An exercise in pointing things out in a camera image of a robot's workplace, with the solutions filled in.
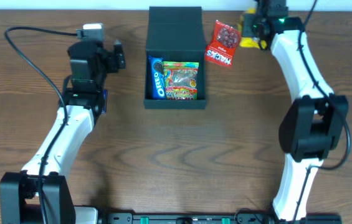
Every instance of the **colorful candy bag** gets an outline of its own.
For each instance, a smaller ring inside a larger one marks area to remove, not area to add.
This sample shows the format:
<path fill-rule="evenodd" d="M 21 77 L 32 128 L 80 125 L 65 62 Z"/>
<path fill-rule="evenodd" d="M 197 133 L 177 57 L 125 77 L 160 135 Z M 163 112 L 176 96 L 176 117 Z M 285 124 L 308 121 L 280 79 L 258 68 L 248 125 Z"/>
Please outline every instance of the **colorful candy bag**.
<path fill-rule="evenodd" d="M 150 55 L 148 58 L 151 64 L 152 74 L 152 99 L 164 100 L 166 99 L 166 92 L 164 88 L 162 58 L 155 58 Z"/>
<path fill-rule="evenodd" d="M 209 62 L 231 67 L 232 57 L 239 40 L 240 33 L 238 30 L 216 21 L 213 39 L 206 48 L 205 59 Z"/>
<path fill-rule="evenodd" d="M 199 62 L 163 62 L 168 100 L 196 100 Z"/>

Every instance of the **white arm segment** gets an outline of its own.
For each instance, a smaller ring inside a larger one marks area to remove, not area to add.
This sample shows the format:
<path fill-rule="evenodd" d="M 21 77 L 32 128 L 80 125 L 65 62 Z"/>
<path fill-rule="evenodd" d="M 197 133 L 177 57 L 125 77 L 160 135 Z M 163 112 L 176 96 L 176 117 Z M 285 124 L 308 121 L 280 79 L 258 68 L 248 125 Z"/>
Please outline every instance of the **white arm segment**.
<path fill-rule="evenodd" d="M 319 160 L 317 158 L 303 159 L 301 162 L 296 162 L 289 153 L 285 154 L 285 166 L 283 167 L 280 189 L 273 200 L 273 208 L 279 220 L 293 220 L 293 215 L 295 214 L 297 202 L 299 201 L 308 166 L 321 166 L 323 162 L 324 160 Z M 296 220 L 306 217 L 307 198 L 317 170 L 318 168 L 312 168 L 308 176 Z"/>
<path fill-rule="evenodd" d="M 68 178 L 70 168 L 76 159 L 83 140 L 93 130 L 94 117 L 92 110 L 85 109 L 83 106 L 66 106 L 66 109 L 68 111 L 68 124 L 52 146 L 45 165 L 44 175 L 49 175 L 50 172 L 57 172 L 59 175 L 64 175 L 65 178 Z M 40 149 L 22 168 L 22 170 L 27 170 L 27 174 L 39 175 L 41 157 L 60 128 L 63 119 L 64 109 L 59 108 L 55 123 Z"/>
<path fill-rule="evenodd" d="M 282 34 L 276 34 L 271 44 L 271 53 L 281 66 L 283 75 L 287 81 L 292 102 L 304 95 L 310 98 L 323 98 L 323 95 L 314 87 L 314 84 L 307 72 L 305 64 L 298 50 L 299 30 L 286 30 Z M 315 80 L 318 81 L 325 93 L 333 93 L 333 90 L 326 84 L 324 78 L 315 64 L 312 53 L 307 44 L 307 35 L 302 33 L 303 54 Z"/>
<path fill-rule="evenodd" d="M 307 69 L 303 63 L 302 57 L 298 50 L 299 30 L 286 30 L 282 34 L 274 36 L 271 52 L 279 62 L 283 75 L 287 81 L 292 102 L 305 95 L 310 98 L 323 98 L 323 95 L 314 86 Z M 306 58 L 308 66 L 313 73 L 319 86 L 328 95 L 333 90 L 326 84 L 324 78 L 315 64 L 310 49 L 307 44 L 307 35 L 302 33 L 303 54 Z M 296 162 L 290 154 L 285 155 L 285 167 L 283 169 L 282 181 L 277 196 L 273 200 L 273 207 L 278 219 L 286 221 L 293 220 L 297 202 L 302 191 L 303 182 L 307 173 L 307 167 L 311 165 L 321 166 L 323 160 L 303 159 Z M 304 189 L 303 198 L 299 206 L 297 220 L 306 217 L 307 198 L 312 187 L 317 168 L 312 168 L 306 187 Z"/>

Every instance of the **wood grain surface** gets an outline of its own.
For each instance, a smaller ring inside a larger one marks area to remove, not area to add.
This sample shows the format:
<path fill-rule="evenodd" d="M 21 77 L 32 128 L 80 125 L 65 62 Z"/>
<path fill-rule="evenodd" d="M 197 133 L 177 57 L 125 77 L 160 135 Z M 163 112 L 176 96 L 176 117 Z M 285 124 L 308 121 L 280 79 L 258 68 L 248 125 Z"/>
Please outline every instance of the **wood grain surface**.
<path fill-rule="evenodd" d="M 239 15 L 204 12 L 207 43 L 216 19 L 235 24 Z M 84 141 L 68 180 L 74 204 L 167 213 L 267 209 L 284 163 L 278 126 L 291 104 L 277 61 L 270 52 L 238 48 L 232 68 L 207 63 L 205 110 L 145 110 L 147 11 L 0 11 L 0 179 L 34 155 L 57 110 L 55 93 L 4 40 L 5 29 L 74 32 L 88 22 L 104 23 L 108 47 L 122 41 L 127 69 L 106 80 L 108 113 Z M 325 80 L 348 97 L 352 133 L 352 12 L 315 12 L 307 31 Z M 70 74 L 66 50 L 77 40 L 33 31 L 11 37 L 61 86 Z M 344 148 L 343 135 L 325 164 L 336 163 Z M 352 223 L 352 153 L 340 170 L 319 171 L 307 210 L 338 212 Z"/>

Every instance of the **red candy package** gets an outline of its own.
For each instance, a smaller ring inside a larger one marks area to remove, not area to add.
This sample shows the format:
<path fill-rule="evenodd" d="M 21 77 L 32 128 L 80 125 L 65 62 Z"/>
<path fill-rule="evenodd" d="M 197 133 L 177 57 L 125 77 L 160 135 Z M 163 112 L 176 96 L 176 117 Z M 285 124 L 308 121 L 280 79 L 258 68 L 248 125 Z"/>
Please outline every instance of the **red candy package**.
<path fill-rule="evenodd" d="M 206 47 L 205 59 L 226 67 L 231 67 L 232 57 L 240 41 L 238 30 L 216 21 L 213 39 Z"/>

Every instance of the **wooden table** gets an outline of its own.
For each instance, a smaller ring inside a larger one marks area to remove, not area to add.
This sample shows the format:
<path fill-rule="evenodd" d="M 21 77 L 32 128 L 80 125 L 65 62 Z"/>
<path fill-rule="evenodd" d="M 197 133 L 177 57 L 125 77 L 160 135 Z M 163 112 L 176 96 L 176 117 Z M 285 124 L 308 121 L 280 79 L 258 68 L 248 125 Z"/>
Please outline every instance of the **wooden table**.
<path fill-rule="evenodd" d="M 239 15 L 204 12 L 207 42 L 216 19 L 235 24 Z M 206 65 L 205 110 L 145 110 L 147 11 L 0 11 L 0 179 L 35 154 L 57 111 L 57 96 L 4 40 L 5 29 L 74 32 L 89 22 L 105 24 L 107 47 L 122 41 L 127 69 L 107 78 L 108 113 L 84 141 L 68 179 L 74 204 L 167 213 L 267 209 L 284 163 L 278 126 L 291 104 L 277 61 L 270 52 L 238 48 L 232 68 Z M 315 12 L 307 30 L 324 78 L 349 99 L 352 133 L 352 12 Z M 76 39 L 32 31 L 11 37 L 61 86 L 70 74 L 66 50 Z M 336 163 L 344 148 L 343 135 L 325 164 Z M 352 223 L 352 153 L 340 170 L 319 172 L 307 210 L 338 212 Z"/>

